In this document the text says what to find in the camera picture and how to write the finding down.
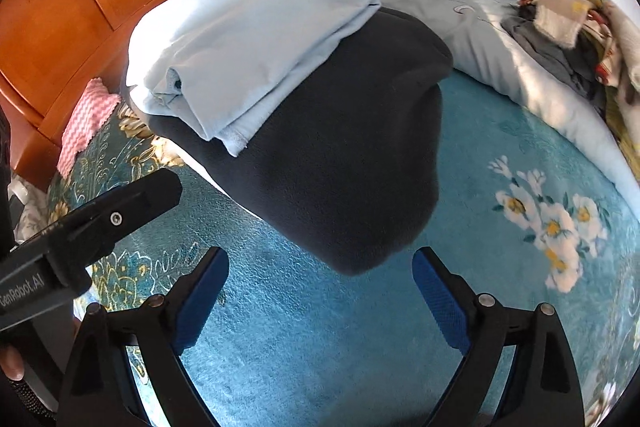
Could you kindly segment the person's left hand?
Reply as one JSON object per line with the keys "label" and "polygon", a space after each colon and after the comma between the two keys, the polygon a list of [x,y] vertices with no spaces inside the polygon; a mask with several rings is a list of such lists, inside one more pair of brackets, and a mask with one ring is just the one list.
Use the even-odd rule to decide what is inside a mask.
{"label": "person's left hand", "polygon": [[10,381],[21,381],[25,374],[25,365],[20,352],[11,346],[0,348],[0,366]]}

